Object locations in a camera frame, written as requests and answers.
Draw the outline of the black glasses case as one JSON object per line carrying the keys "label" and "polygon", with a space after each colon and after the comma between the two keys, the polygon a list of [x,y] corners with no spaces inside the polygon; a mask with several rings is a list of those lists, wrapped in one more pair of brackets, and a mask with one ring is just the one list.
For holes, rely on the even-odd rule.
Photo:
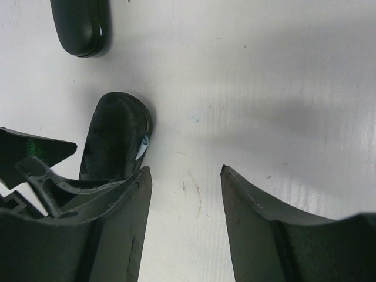
{"label": "black glasses case", "polygon": [[139,99],[123,92],[102,96],[90,122],[79,180],[129,178],[141,167],[152,130],[152,116]]}
{"label": "black glasses case", "polygon": [[50,1],[60,44],[78,58],[103,56],[112,43],[109,1]]}

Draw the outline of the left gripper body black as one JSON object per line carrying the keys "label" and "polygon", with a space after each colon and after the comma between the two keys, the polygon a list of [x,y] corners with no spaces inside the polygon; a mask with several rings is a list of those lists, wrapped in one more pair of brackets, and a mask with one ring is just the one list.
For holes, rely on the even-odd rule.
{"label": "left gripper body black", "polygon": [[9,189],[1,182],[1,208],[30,215],[37,219],[47,216],[46,209],[27,183],[21,183]]}

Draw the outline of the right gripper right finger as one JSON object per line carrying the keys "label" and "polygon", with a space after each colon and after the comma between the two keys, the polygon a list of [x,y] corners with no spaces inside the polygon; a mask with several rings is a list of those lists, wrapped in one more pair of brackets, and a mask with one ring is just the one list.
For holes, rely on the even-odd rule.
{"label": "right gripper right finger", "polygon": [[295,208],[223,166],[236,281],[374,281],[375,214],[341,220]]}

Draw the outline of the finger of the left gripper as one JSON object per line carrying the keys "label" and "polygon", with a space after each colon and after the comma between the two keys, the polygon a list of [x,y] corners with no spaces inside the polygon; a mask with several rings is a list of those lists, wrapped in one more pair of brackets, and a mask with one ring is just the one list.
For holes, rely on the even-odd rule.
{"label": "finger of the left gripper", "polygon": [[37,157],[28,156],[15,164],[42,205],[52,217],[61,217],[63,207],[77,196],[91,196],[106,192],[126,181],[72,180],[56,174]]}
{"label": "finger of the left gripper", "polygon": [[76,143],[45,138],[1,127],[1,182],[13,189],[24,182],[15,165],[28,156],[52,167],[73,155]]}

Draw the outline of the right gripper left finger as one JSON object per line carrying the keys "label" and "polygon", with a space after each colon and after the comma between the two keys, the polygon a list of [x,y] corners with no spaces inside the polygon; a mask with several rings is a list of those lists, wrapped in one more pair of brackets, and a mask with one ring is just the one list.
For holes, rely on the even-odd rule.
{"label": "right gripper left finger", "polygon": [[137,281],[152,194],[145,166],[61,217],[1,208],[2,281]]}

